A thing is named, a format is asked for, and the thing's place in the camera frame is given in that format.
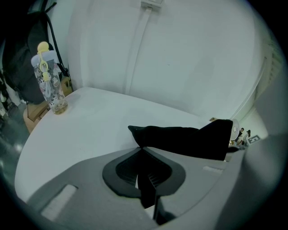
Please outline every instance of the white curved wall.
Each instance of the white curved wall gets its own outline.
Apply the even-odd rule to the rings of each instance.
[[[78,1],[69,31],[76,88],[123,93],[140,0]],[[204,117],[230,118],[256,81],[264,55],[242,1],[165,0],[152,12],[130,95]]]

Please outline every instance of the clear plastic bottle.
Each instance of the clear plastic bottle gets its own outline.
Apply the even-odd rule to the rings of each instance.
[[[38,45],[38,54],[31,59],[34,73],[37,78],[44,99],[55,114],[63,113],[68,106],[61,87],[57,63],[57,54],[54,50],[49,50],[47,42]]]

